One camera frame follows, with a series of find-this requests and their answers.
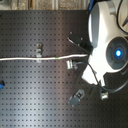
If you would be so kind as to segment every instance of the blue light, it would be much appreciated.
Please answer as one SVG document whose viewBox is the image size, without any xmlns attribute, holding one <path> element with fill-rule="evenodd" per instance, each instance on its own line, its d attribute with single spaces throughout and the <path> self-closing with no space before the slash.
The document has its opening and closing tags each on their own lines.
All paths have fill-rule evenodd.
<svg viewBox="0 0 128 128">
<path fill-rule="evenodd" d="M 120 56 L 121 56 L 121 51 L 120 51 L 120 50 L 117 50 L 117 51 L 116 51 L 116 56 L 117 56 L 117 57 L 120 57 Z"/>
</svg>

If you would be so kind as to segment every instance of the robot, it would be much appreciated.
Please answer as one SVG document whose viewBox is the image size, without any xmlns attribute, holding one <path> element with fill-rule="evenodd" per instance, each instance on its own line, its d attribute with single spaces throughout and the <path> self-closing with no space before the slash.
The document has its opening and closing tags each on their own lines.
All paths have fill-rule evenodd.
<svg viewBox="0 0 128 128">
<path fill-rule="evenodd" d="M 88 20 L 91 45 L 80 41 L 80 39 L 76 40 L 72 33 L 69 35 L 70 42 L 86 49 L 89 54 L 88 65 L 83 71 L 82 79 L 89 84 L 100 86 L 103 90 L 101 99 L 108 98 L 108 93 L 117 92 L 128 83 L 127 80 L 117 89 L 107 89 L 104 82 L 106 73 L 119 72 L 128 63 L 128 41 L 126 39 L 128 36 L 128 15 L 126 9 L 128 9 L 128 1 L 123 0 L 95 4 Z M 123 19 L 122 25 L 118 21 L 119 13 Z"/>
</svg>

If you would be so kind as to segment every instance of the black pegboard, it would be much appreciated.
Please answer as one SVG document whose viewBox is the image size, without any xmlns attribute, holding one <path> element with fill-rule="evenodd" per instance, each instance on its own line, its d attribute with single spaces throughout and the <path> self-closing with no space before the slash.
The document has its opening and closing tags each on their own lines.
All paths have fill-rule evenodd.
<svg viewBox="0 0 128 128">
<path fill-rule="evenodd" d="M 88 41 L 86 11 L 0 11 L 0 57 L 36 57 L 36 44 L 43 44 L 43 56 L 82 53 L 71 44 L 69 32 Z M 75 83 L 82 68 L 67 70 L 66 60 L 0 62 L 0 126 L 4 128 L 127 128 L 128 86 L 101 101 L 99 89 L 93 97 L 91 85 Z M 118 86 L 128 74 L 105 75 L 109 87 Z M 84 88 L 78 106 L 69 97 Z"/>
</svg>

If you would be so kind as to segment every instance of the small black bracket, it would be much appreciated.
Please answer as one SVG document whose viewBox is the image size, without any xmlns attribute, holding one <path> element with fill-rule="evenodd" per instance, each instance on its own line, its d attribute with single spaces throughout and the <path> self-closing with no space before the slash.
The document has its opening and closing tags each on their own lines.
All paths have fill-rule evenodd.
<svg viewBox="0 0 128 128">
<path fill-rule="evenodd" d="M 93 47 L 91 46 L 91 44 L 87 43 L 83 38 L 72 34 L 72 32 L 70 32 L 68 40 L 83 49 L 87 54 L 90 54 L 92 52 Z"/>
</svg>

